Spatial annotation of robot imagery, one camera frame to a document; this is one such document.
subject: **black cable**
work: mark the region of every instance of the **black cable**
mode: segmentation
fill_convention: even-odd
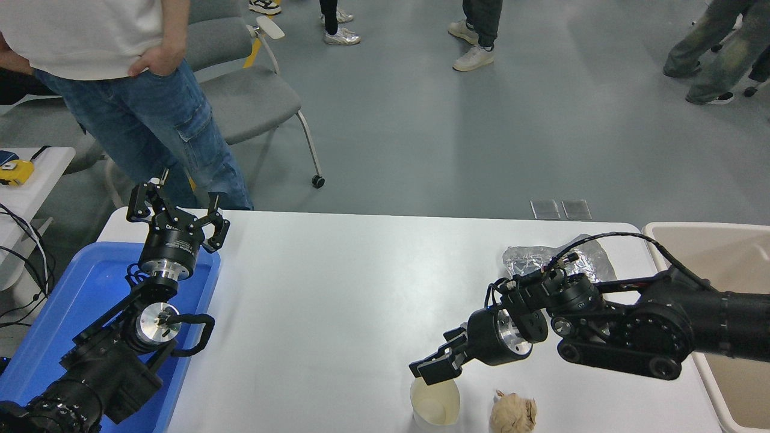
[[[544,272],[550,272],[553,270],[554,266],[556,266],[556,263],[567,253],[570,252],[573,248],[577,247],[578,245],[582,245],[584,243],[590,242],[592,240],[601,239],[602,237],[612,237],[612,236],[630,236],[630,237],[638,237],[640,239],[646,240],[649,243],[652,243],[655,245],[655,248],[658,249],[658,251],[661,253],[661,255],[668,260],[671,265],[677,269],[679,269],[684,275],[692,279],[698,286],[701,286],[705,290],[709,291],[718,291],[715,289],[712,285],[710,285],[706,280],[703,280],[698,275],[695,275],[691,270],[689,270],[684,264],[682,264],[679,260],[677,260],[671,253],[668,252],[668,250],[663,247],[658,241],[655,239],[652,239],[651,237],[645,236],[641,233],[631,233],[631,232],[608,232],[608,233],[601,233],[601,234],[595,234],[593,236],[585,237],[581,240],[575,241],[572,244],[565,247],[562,251],[560,251],[558,254],[553,256],[551,258],[551,261],[548,262],[548,264],[544,268]]]
[[[45,294],[45,289],[43,288],[44,285],[43,285],[42,278],[40,277],[40,274],[38,273],[38,270],[35,269],[35,267],[32,265],[32,262],[29,261],[29,259],[27,259],[26,257],[22,256],[21,254],[17,253],[16,251],[14,251],[14,250],[12,250],[10,248],[3,247],[2,245],[0,245],[0,250],[6,251],[6,252],[8,252],[10,254],[13,254],[19,260],[23,261],[24,265],[25,265],[25,268],[35,278],[35,283],[38,285],[38,289],[40,289],[40,292]]]
[[[32,314],[33,311],[37,310],[38,307],[40,307],[40,304],[42,304],[44,300],[45,300],[45,298],[39,300],[38,303],[35,304],[35,306],[27,314],[25,314],[24,317],[22,317],[21,319],[18,319],[18,320],[13,321],[13,322],[5,322],[3,324],[0,324],[0,328],[9,327],[9,326],[13,326],[13,325],[31,326],[31,325],[23,324],[21,322],[24,319],[26,319],[27,317],[29,317],[29,315]]]
[[[47,248],[45,247],[45,242],[43,241],[43,237],[40,234],[40,232],[38,232],[38,230],[33,225],[31,225],[30,223],[27,223],[26,220],[21,218],[19,215],[13,213],[13,211],[11,211],[6,205],[4,205],[2,203],[0,203],[0,209],[4,210],[4,212],[0,212],[0,214],[5,214],[5,215],[8,215],[9,217],[11,217],[11,219],[14,220],[14,222],[16,222],[16,225],[19,226],[19,228],[22,229],[24,234],[26,234],[30,239],[36,241],[35,242],[35,248],[36,248],[36,250],[38,250],[40,252],[41,256],[44,258],[44,261],[46,263],[46,266],[45,266],[45,269],[44,269],[43,273],[45,273],[45,270],[47,270],[48,274],[49,274],[49,276],[44,281],[42,278],[39,277],[40,273],[38,273],[37,283],[38,283],[38,285],[41,288],[43,288],[43,286],[45,287],[45,288],[43,288],[43,290],[45,291],[45,295],[48,296],[50,294],[50,292],[51,292],[51,289],[55,285],[54,271],[56,269],[56,259],[53,256],[49,256],[45,252],[47,250]]]

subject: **gray floor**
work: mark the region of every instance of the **gray floor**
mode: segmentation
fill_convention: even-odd
[[[505,2],[495,62],[474,72],[451,68],[468,48],[446,30],[460,0],[340,6],[358,46],[322,43],[316,0],[285,0],[274,18],[326,185],[310,185],[290,120],[233,147],[258,210],[532,219],[530,200],[583,199],[594,220],[640,228],[768,224],[770,90],[693,106],[688,81],[661,74],[702,0]],[[102,164],[63,178],[41,209],[60,269],[114,209]]]

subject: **white bin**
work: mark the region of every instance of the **white bin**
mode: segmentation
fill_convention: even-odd
[[[770,227],[727,223],[649,223],[654,238],[720,291],[770,293]],[[648,244],[659,270],[669,263]],[[770,363],[692,354],[717,411],[731,433],[770,433]]]

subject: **leg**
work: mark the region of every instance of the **leg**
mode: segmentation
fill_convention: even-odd
[[[751,0],[713,0],[690,33],[671,51],[663,66],[667,76],[687,76],[698,67],[698,58],[730,32]]]
[[[337,0],[319,0],[319,3],[321,4],[321,15],[323,15],[323,26],[326,33],[336,35],[338,27],[336,21]]]
[[[224,209],[254,208],[235,157],[187,62],[170,76],[146,71],[111,83],[115,98],[181,162],[197,188],[225,193],[220,200]]]
[[[759,0],[749,9],[735,36],[695,79],[687,100],[704,104],[732,89],[768,45],[770,0]]]
[[[770,46],[754,62],[752,73],[748,74],[748,77],[759,82],[765,82],[770,78]]]
[[[61,79],[43,71],[35,74],[62,95],[78,122],[99,141],[131,181],[145,182],[169,168],[167,187],[174,204],[198,206],[177,158],[136,116],[113,100],[105,82]]]
[[[466,20],[478,33],[480,46],[494,47],[502,10],[503,0],[463,0]]]

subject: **silver metal disc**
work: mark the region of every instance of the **silver metal disc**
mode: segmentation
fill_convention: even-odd
[[[157,302],[149,305],[136,319],[136,333],[147,344],[171,341],[179,333],[182,324],[159,324],[162,318],[176,316],[179,311],[171,304]]]

